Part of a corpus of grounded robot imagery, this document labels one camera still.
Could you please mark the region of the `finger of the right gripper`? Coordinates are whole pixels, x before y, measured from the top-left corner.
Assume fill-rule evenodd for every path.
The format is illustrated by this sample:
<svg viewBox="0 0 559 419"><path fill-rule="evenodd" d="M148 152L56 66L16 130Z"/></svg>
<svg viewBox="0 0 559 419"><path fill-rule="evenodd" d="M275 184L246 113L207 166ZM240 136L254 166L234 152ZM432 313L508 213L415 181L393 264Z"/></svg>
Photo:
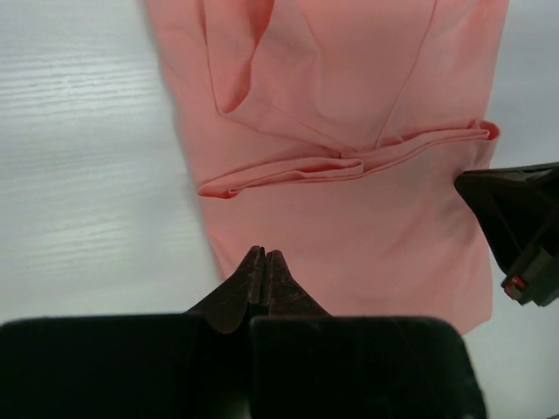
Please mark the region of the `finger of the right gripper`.
<svg viewBox="0 0 559 419"><path fill-rule="evenodd" d="M497 265L509 272L532 245L558 253L558 164L471 170L454 187L473 212Z"/></svg>

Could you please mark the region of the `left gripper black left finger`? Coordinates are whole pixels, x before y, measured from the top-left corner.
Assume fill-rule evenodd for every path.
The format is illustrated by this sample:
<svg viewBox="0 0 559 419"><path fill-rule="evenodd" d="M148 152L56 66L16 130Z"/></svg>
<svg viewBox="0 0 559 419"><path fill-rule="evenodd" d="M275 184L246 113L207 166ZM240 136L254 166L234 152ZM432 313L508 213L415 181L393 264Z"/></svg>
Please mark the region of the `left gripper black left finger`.
<svg viewBox="0 0 559 419"><path fill-rule="evenodd" d="M185 313L201 317L217 333L234 333L252 308L262 306L265 270L266 251L253 246L230 277Z"/></svg>

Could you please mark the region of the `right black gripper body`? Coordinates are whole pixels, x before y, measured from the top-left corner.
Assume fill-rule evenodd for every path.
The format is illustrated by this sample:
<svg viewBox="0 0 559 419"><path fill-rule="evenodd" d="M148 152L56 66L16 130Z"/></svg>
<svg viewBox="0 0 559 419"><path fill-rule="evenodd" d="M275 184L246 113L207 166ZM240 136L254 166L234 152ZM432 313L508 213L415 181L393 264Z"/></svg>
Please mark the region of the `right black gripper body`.
<svg viewBox="0 0 559 419"><path fill-rule="evenodd" d="M521 306L545 307L558 299L558 210L542 226L507 271L501 288Z"/></svg>

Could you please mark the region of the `pink t shirt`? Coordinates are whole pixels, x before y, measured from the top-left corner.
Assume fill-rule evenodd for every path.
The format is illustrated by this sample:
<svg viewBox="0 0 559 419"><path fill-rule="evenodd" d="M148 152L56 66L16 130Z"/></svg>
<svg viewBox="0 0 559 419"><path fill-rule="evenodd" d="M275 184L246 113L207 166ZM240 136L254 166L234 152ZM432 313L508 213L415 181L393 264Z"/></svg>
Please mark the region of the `pink t shirt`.
<svg viewBox="0 0 559 419"><path fill-rule="evenodd" d="M334 315L493 311L486 240L454 188L485 118L505 1L148 1L222 278L280 250Z"/></svg>

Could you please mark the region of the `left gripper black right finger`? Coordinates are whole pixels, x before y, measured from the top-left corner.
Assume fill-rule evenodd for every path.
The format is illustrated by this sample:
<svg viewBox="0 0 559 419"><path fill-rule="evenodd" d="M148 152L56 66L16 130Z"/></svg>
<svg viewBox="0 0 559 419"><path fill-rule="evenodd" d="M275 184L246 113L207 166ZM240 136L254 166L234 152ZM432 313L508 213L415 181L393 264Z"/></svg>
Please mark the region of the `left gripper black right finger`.
<svg viewBox="0 0 559 419"><path fill-rule="evenodd" d="M278 250L266 254L259 296L259 305L264 308L267 315L330 316L293 278L282 252Z"/></svg>

